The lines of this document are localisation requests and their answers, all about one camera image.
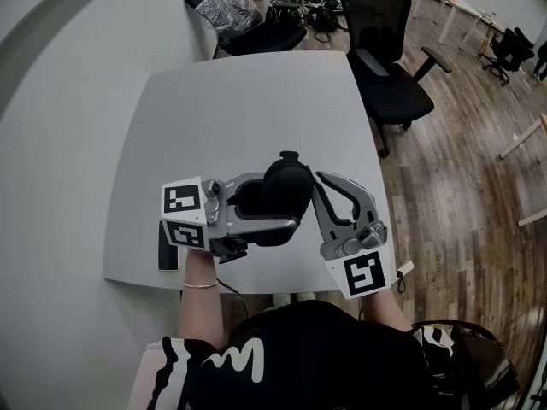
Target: office chair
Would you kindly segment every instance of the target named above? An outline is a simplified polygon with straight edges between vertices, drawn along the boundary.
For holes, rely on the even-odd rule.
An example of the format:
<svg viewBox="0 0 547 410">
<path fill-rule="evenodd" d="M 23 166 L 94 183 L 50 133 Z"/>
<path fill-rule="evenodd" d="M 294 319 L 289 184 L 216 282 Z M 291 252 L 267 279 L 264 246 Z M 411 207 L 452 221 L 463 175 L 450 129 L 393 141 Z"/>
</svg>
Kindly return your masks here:
<svg viewBox="0 0 547 410">
<path fill-rule="evenodd" d="M 479 53 L 479 58 L 485 57 L 490 64 L 483 65 L 484 70 L 488 70 L 494 76 L 502 81 L 502 86 L 509 83 L 510 78 L 507 72 L 516 72 L 521 67 L 521 63 L 526 59 L 533 57 L 533 43 L 524 36 L 524 33 L 517 27 L 513 32 L 511 29 L 505 29 L 501 41 L 494 35 L 490 42 L 492 52 L 495 57 L 489 57 Z"/>
<path fill-rule="evenodd" d="M 252 0 L 185 0 L 216 30 L 219 47 L 233 56 L 294 49 L 301 26 L 264 23 Z"/>
<path fill-rule="evenodd" d="M 427 47 L 421 48 L 427 60 L 414 76 L 396 64 L 403 55 L 410 3 L 410 0 L 342 0 L 350 31 L 348 61 L 365 109 L 376 123 L 384 144 L 379 152 L 382 158 L 390 153 L 384 125 L 403 125 L 408 130 L 412 121 L 433 111 L 433 102 L 418 81 L 435 64 L 446 73 L 452 71 L 441 56 Z"/>
</svg>

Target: white table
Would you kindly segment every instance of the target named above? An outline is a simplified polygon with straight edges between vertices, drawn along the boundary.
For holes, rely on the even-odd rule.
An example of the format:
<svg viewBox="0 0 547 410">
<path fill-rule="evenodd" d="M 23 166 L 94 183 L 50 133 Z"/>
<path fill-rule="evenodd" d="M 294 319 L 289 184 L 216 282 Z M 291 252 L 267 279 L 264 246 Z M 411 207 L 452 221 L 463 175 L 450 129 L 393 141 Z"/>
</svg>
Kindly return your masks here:
<svg viewBox="0 0 547 410">
<path fill-rule="evenodd" d="M 414 12 L 412 13 L 412 16 L 414 18 L 416 18 L 420 12 L 421 2 L 422 0 L 418 0 L 416 2 Z M 450 10 L 450 13 L 448 15 L 448 18 L 446 19 L 446 22 L 444 23 L 443 31 L 441 32 L 440 37 L 438 37 L 439 44 L 442 44 L 444 42 L 444 39 L 446 38 L 446 34 L 450 30 L 450 25 L 452 24 L 452 21 L 456 17 L 456 13 L 458 10 L 461 10 L 462 12 L 465 12 L 466 14 L 469 14 L 474 18 L 471 28 L 468 30 L 468 32 L 465 34 L 462 41 L 460 42 L 459 47 L 460 49 L 462 49 L 465 43 L 469 40 L 469 38 L 473 34 L 475 27 L 477 26 L 480 19 L 482 18 L 482 14 L 473 6 L 471 6 L 469 3 L 466 3 L 463 0 L 441 0 L 441 4 L 438 9 L 437 19 L 435 20 L 435 24 L 437 24 L 440 21 L 445 3 L 449 4 L 452 7 L 452 9 Z"/>
<path fill-rule="evenodd" d="M 281 150 L 366 186 L 391 225 L 367 114 L 343 52 L 236 56 L 150 76 L 118 162 L 104 277 L 180 290 L 184 269 L 157 270 L 162 184 L 264 172 Z M 339 215 L 349 216 L 350 201 L 331 197 Z M 388 242 L 395 278 L 391 231 Z M 247 257 L 219 266 L 219 278 L 242 293 L 336 290 L 321 243 L 310 205 L 289 243 L 251 245 Z"/>
<path fill-rule="evenodd" d="M 529 137 L 542 128 L 545 136 L 547 136 L 547 115 L 545 114 L 541 114 L 541 117 L 538 120 L 534 121 L 533 124 L 528 127 L 528 129 L 526 129 L 520 137 L 518 137 L 506 150 L 499 154 L 499 157 L 501 159 L 505 158 L 508 154 L 510 154 L 513 150 L 523 144 Z M 547 159 L 547 156 L 541 159 L 538 158 L 538 163 L 545 161 L 545 159 Z M 519 220 L 519 226 L 528 225 L 529 223 L 542 219 L 543 217 L 547 217 L 547 208 Z"/>
</svg>

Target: chair base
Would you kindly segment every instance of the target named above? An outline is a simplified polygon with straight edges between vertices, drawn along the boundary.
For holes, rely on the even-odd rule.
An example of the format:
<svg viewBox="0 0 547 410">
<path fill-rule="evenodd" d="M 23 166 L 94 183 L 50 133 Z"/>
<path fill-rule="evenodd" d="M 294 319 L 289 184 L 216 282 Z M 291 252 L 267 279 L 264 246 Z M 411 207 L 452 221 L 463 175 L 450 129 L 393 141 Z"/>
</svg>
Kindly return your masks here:
<svg viewBox="0 0 547 410">
<path fill-rule="evenodd" d="M 488 70 L 498 79 L 500 79 L 502 81 L 502 86 L 505 86 L 509 83 L 511 78 L 507 75 L 507 73 L 505 73 L 505 70 L 503 70 L 502 66 L 499 64 L 496 58 L 490 58 L 489 56 L 479 53 L 479 59 L 481 57 L 486 58 L 490 62 L 490 64 L 482 66 L 483 70 Z"/>
<path fill-rule="evenodd" d="M 390 149 L 387 145 L 387 141 L 385 140 L 384 123 L 377 120 L 374 120 L 374 123 L 376 123 L 379 137 L 381 138 L 382 144 L 384 145 L 384 148 L 379 150 L 378 155 L 380 158 L 387 158 L 387 156 L 390 154 Z M 408 129 L 410 129 L 411 126 L 412 126 L 412 121 L 407 121 L 402 124 L 404 131 L 407 131 Z"/>
</svg>

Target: gold bangle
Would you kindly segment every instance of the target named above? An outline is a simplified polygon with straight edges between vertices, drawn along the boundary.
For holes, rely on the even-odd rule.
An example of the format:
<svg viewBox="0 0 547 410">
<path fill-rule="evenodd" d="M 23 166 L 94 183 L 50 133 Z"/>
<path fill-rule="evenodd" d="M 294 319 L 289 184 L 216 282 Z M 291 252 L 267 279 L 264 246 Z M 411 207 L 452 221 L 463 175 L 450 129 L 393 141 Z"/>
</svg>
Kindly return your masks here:
<svg viewBox="0 0 547 410">
<path fill-rule="evenodd" d="M 219 284 L 218 279 L 212 284 L 194 285 L 194 284 L 182 283 L 182 285 L 184 285 L 185 287 L 188 287 L 189 289 L 210 289 L 211 287 L 215 287 L 218 284 Z"/>
</svg>

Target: black strap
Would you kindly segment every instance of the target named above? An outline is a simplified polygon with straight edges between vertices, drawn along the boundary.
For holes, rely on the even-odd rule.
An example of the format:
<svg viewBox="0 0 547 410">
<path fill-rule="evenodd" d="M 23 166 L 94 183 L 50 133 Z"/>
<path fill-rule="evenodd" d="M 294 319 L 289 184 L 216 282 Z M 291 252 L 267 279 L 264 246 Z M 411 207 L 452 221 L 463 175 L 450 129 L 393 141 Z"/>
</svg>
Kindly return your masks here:
<svg viewBox="0 0 547 410">
<path fill-rule="evenodd" d="M 298 152 L 294 150 L 283 150 L 279 153 L 279 156 L 284 160 L 298 161 Z"/>
<path fill-rule="evenodd" d="M 412 324 L 412 330 L 415 331 L 416 329 L 426 326 L 426 325 L 452 325 L 452 326 L 460 326 L 462 328 L 468 328 L 469 330 L 476 331 L 482 336 L 486 337 L 487 339 L 494 340 L 497 342 L 497 339 L 495 336 L 489 332 L 486 328 L 483 328 L 480 325 L 473 324 L 471 322 L 465 322 L 463 320 L 424 320 L 423 322 L 416 322 L 415 324 Z"/>
<path fill-rule="evenodd" d="M 397 278 L 399 278 L 397 282 L 397 291 L 402 294 L 407 289 L 407 285 L 404 282 L 404 274 L 400 270 L 397 270 L 397 273 L 395 275 L 397 276 Z"/>
</svg>

